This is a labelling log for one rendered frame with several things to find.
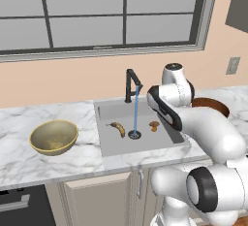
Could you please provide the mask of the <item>grey wall outlet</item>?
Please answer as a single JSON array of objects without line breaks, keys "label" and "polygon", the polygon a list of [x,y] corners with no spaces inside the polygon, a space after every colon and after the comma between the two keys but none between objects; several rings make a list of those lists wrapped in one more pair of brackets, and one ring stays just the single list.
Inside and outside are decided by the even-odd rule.
[{"label": "grey wall outlet", "polygon": [[236,73],[239,61],[240,61],[239,57],[231,57],[230,58],[227,72],[226,72],[227,75],[234,75]]}]

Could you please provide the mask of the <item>yellow bowl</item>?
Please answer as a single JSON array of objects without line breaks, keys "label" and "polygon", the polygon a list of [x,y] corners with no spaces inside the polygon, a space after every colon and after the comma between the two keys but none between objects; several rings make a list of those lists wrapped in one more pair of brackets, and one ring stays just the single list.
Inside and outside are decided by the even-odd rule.
[{"label": "yellow bowl", "polygon": [[36,127],[29,136],[30,145],[46,156],[68,151],[78,138],[77,126],[65,119],[54,119]]}]

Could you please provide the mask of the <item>grey framed window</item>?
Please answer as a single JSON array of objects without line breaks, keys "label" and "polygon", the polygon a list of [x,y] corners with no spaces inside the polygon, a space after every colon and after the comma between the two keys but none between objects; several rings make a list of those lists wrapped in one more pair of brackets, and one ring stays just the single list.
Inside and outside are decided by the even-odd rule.
[{"label": "grey framed window", "polygon": [[0,63],[202,50],[215,0],[0,0]]}]

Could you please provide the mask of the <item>dark wall cabinet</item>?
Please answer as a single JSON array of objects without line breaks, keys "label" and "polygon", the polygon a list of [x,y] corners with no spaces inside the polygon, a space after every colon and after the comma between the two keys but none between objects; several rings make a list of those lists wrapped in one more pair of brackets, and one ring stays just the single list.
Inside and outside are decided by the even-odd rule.
[{"label": "dark wall cabinet", "polygon": [[248,33],[248,0],[231,0],[226,24]]}]

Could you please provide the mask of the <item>beige cabinet door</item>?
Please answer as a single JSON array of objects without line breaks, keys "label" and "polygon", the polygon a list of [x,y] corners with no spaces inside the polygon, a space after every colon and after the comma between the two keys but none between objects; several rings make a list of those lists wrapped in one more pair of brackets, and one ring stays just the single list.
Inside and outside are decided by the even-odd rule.
[{"label": "beige cabinet door", "polygon": [[133,226],[131,173],[63,182],[70,226]]},{"label": "beige cabinet door", "polygon": [[160,211],[163,204],[163,196],[156,195],[151,187],[151,174],[153,168],[143,170],[142,198],[138,198],[140,187],[139,171],[134,171],[132,198],[132,226],[150,226],[153,217]]}]

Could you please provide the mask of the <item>black dishwasher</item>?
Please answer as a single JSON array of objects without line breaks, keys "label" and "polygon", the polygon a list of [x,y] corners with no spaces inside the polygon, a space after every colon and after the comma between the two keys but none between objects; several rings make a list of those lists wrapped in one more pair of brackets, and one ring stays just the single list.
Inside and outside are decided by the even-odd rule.
[{"label": "black dishwasher", "polygon": [[43,185],[0,191],[0,226],[56,226]]}]

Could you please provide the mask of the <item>grey sink basin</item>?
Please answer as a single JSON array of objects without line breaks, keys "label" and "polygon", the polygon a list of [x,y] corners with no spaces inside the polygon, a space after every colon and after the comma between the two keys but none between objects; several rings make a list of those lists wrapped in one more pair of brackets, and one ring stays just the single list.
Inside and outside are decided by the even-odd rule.
[{"label": "grey sink basin", "polygon": [[94,109],[104,157],[189,144],[148,107],[145,97],[130,104],[124,99],[99,101]]}]

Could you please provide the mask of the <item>brown bowl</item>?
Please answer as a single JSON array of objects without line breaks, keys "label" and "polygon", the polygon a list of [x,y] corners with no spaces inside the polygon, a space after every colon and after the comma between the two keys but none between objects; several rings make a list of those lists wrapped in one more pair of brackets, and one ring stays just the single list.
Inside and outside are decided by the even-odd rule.
[{"label": "brown bowl", "polygon": [[204,98],[204,97],[194,98],[192,102],[192,106],[193,107],[208,107],[208,108],[218,111],[225,117],[229,117],[230,115],[230,110],[225,104],[215,99],[211,99],[211,98]]}]

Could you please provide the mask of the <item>brown spotted banana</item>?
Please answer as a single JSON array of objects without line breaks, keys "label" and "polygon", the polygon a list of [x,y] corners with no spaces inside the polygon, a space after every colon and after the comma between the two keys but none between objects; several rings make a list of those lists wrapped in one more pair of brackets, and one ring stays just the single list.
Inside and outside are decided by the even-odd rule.
[{"label": "brown spotted banana", "polygon": [[126,133],[125,132],[125,129],[124,129],[124,127],[120,123],[118,123],[118,122],[112,122],[110,124],[106,124],[106,126],[111,126],[113,128],[116,128],[119,131],[119,133],[120,133],[120,137],[122,139],[125,137],[125,133]]}]

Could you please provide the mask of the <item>blue water stream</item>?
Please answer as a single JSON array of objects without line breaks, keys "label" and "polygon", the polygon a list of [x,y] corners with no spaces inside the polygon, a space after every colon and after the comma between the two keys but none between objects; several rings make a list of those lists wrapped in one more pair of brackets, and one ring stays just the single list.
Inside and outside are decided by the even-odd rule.
[{"label": "blue water stream", "polygon": [[135,116],[134,116],[134,139],[138,137],[138,102],[139,102],[139,86],[136,85],[136,103],[135,103]]}]

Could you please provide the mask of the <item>brown mushroom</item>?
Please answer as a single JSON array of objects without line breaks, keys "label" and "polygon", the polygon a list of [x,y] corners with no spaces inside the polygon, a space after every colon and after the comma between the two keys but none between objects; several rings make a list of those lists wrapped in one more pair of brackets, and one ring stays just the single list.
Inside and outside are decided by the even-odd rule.
[{"label": "brown mushroom", "polygon": [[149,126],[151,127],[152,132],[156,132],[159,125],[160,125],[160,123],[158,121],[151,121],[149,123]]}]

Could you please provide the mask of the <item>black sink faucet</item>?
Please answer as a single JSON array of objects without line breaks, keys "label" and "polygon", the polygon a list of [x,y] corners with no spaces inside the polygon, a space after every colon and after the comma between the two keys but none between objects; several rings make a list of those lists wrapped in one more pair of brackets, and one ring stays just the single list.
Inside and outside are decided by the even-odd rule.
[{"label": "black sink faucet", "polygon": [[[138,87],[138,91],[133,91],[131,83],[134,83]],[[125,96],[125,102],[131,103],[131,97],[135,96],[136,94],[140,94],[140,91],[142,89],[142,84],[140,82],[140,79],[136,75],[133,69],[128,69],[126,71],[126,96]]]}]

